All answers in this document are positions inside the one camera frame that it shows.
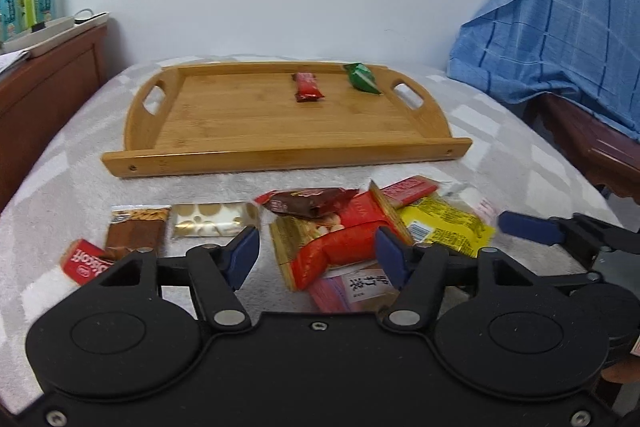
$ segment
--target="blue plaid cloth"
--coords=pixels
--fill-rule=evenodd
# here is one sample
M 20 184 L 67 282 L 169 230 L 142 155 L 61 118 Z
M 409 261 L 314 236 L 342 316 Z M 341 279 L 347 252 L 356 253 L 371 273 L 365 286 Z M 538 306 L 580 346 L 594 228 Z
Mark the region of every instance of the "blue plaid cloth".
M 490 0 L 448 74 L 508 104 L 555 93 L 640 142 L 640 0 Z

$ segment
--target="wooden tray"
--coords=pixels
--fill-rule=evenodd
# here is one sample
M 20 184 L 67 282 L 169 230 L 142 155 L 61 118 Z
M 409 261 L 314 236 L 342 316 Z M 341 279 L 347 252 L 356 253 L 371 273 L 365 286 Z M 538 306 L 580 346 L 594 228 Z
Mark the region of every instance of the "wooden tray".
M 398 72 L 369 67 L 383 92 L 354 89 L 341 64 L 260 62 L 165 68 L 135 95 L 124 151 L 102 161 L 121 178 L 450 160 L 469 138 L 452 138 L 430 94 Z M 324 100 L 296 102 L 291 74 L 312 72 Z M 412 110 L 394 91 L 421 99 Z M 155 114 L 144 102 L 158 86 Z

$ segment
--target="yellow snack package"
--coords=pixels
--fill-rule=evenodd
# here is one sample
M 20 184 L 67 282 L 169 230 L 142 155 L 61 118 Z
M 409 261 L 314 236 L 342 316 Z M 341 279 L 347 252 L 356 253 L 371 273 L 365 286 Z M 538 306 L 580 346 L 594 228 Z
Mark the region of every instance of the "yellow snack package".
M 494 227 L 475 214 L 465 213 L 437 196 L 422 198 L 399 211 L 416 243 L 441 243 L 453 250 L 477 257 L 494 235 Z

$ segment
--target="white plush tablecloth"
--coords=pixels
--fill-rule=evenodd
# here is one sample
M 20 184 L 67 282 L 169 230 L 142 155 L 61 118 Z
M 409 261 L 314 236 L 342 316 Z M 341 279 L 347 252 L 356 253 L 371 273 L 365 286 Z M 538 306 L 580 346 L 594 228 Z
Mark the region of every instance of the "white plush tablecloth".
M 388 64 L 431 92 L 454 136 L 473 139 L 459 161 L 126 180 L 108 173 L 100 155 L 122 148 L 126 111 L 138 87 L 152 74 L 180 62 L 236 59 L 256 60 L 186 57 L 128 68 L 106 83 L 60 131 L 2 212 L 0 397 L 11 410 L 22 409 L 40 393 L 24 355 L 29 326 L 75 288 L 58 267 L 60 255 L 78 237 L 102 246 L 112 205 L 250 200 L 273 189 L 354 188 L 366 186 L 371 178 L 385 186 L 423 174 L 440 181 L 470 182 L 500 210 L 543 217 L 581 212 L 618 224 L 596 189 L 523 122 L 485 94 L 422 65 Z M 202 242 L 168 239 L 166 254 L 182 255 Z M 500 233 L 493 244 L 540 275 L 580 271 L 557 247 Z M 189 307 L 183 289 L 166 289 L 163 295 Z M 262 227 L 260 256 L 237 295 L 254 320 L 261 310 L 316 310 L 306 293 L 286 290 L 268 227 Z

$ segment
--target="green snack package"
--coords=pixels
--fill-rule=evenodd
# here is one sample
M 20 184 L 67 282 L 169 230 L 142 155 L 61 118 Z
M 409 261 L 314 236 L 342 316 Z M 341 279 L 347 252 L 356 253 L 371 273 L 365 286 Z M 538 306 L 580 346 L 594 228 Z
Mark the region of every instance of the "green snack package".
M 353 64 L 345 64 L 343 67 L 349 74 L 351 86 L 361 92 L 375 93 L 376 95 L 382 93 L 376 86 L 376 78 L 373 76 L 373 73 L 371 73 L 371 70 L 364 64 L 356 62 Z

